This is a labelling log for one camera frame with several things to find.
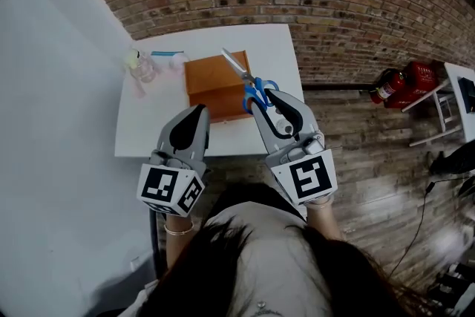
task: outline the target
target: scissor blade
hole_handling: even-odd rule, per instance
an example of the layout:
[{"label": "scissor blade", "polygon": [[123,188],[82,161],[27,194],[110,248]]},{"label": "scissor blade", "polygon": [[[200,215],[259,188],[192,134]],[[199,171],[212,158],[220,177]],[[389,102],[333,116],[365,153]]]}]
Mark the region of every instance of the scissor blade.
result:
[{"label": "scissor blade", "polygon": [[247,75],[247,70],[243,68],[243,66],[239,63],[238,59],[236,59],[230,52],[226,49],[221,49],[221,54],[223,54],[226,61],[231,65],[234,71],[242,78],[245,79]]}]

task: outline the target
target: red fire extinguisher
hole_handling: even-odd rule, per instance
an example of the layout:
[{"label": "red fire extinguisher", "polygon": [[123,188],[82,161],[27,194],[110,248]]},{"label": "red fire extinguisher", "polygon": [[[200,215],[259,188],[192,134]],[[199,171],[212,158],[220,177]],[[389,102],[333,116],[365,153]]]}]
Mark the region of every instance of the red fire extinguisher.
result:
[{"label": "red fire extinguisher", "polygon": [[396,69],[387,69],[381,75],[376,88],[370,91],[371,100],[378,104],[405,85],[404,74]]}]

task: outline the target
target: black object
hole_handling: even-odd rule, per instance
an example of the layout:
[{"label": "black object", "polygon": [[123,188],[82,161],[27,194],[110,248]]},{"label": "black object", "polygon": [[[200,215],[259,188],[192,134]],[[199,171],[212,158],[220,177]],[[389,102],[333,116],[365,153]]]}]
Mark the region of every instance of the black object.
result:
[{"label": "black object", "polygon": [[266,88],[264,89],[264,92],[266,95],[269,97],[269,100],[271,103],[274,104],[275,108],[277,108],[282,115],[287,119],[290,124],[293,127],[293,134],[295,140],[298,139],[298,133],[301,131],[302,127],[304,126],[304,119],[302,118],[301,114],[295,110],[291,105],[288,103],[284,102],[282,99],[279,97],[276,97],[270,89]]},{"label": "black object", "polygon": [[432,191],[433,187],[436,185],[436,183],[430,183],[427,189],[425,189],[425,192],[428,194]]},{"label": "black object", "polygon": [[475,193],[475,177],[470,177],[460,187],[459,197],[462,195],[464,197],[467,197],[469,195],[472,195],[473,193]]},{"label": "black object", "polygon": [[429,170],[433,174],[461,174],[475,169],[475,140],[458,148],[448,157],[439,155]]},{"label": "black object", "polygon": [[471,281],[472,283],[475,283],[475,269],[474,268],[466,266],[464,264],[457,264],[457,267],[455,267],[454,272],[462,275],[464,279]]},{"label": "black object", "polygon": [[453,293],[442,292],[440,288],[433,288],[427,292],[427,296],[441,303],[445,308],[453,308],[457,304],[460,296]]},{"label": "black object", "polygon": [[292,139],[291,134],[282,135],[279,131],[277,131],[277,129],[274,126],[274,122],[271,121],[271,119],[269,118],[269,115],[267,115],[266,109],[257,100],[255,100],[254,98],[251,98],[251,102],[253,102],[257,107],[259,107],[259,110],[261,110],[262,116],[266,120],[267,125],[269,126],[270,130],[276,137],[278,137],[279,139]]},{"label": "black object", "polygon": [[153,250],[152,259],[154,261],[154,271],[155,276],[161,278],[162,275],[166,271],[166,259],[162,255],[160,251],[160,241],[158,237],[158,229],[157,229],[157,213],[150,209],[148,211],[148,217],[150,220],[150,240],[151,240],[151,248]]},{"label": "black object", "polygon": [[124,310],[125,310],[125,309],[109,310],[108,312],[104,312],[104,313],[98,314],[97,317],[117,317],[117,316],[120,316],[120,314],[121,314]]},{"label": "black object", "polygon": [[465,293],[465,291],[468,289],[468,286],[471,284],[471,282],[468,280],[454,278],[453,276],[447,275],[446,273],[437,279],[437,281],[439,284],[451,288],[452,292],[459,297]]},{"label": "black object", "polygon": [[475,113],[475,84],[466,78],[459,79],[460,91],[462,92],[465,111],[467,114]]},{"label": "black object", "polygon": [[183,151],[193,144],[194,133],[200,121],[201,111],[205,105],[199,104],[196,108],[179,122],[170,132],[170,144],[175,150]]}]

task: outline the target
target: person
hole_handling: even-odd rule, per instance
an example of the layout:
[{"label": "person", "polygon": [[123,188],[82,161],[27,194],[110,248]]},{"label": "person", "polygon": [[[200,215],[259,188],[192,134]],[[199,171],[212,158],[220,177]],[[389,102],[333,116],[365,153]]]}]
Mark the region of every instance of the person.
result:
[{"label": "person", "polygon": [[344,241],[332,202],[307,203],[305,221],[273,188],[239,183],[197,232],[167,215],[168,271],[121,316],[434,316]]}]

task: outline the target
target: white cloth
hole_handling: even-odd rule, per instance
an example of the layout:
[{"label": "white cloth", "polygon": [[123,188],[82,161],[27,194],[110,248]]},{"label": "white cloth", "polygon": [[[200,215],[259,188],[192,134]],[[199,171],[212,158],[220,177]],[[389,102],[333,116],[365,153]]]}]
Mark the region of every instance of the white cloth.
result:
[{"label": "white cloth", "polygon": [[[332,315],[327,286],[307,242],[296,229],[288,228],[303,227],[305,223],[300,218],[270,206],[245,202],[224,209],[207,224],[225,223],[230,218],[234,218],[232,226],[248,226],[252,230],[237,263],[234,312],[250,302],[243,317]],[[151,285],[120,317],[136,315],[156,283]]]}]

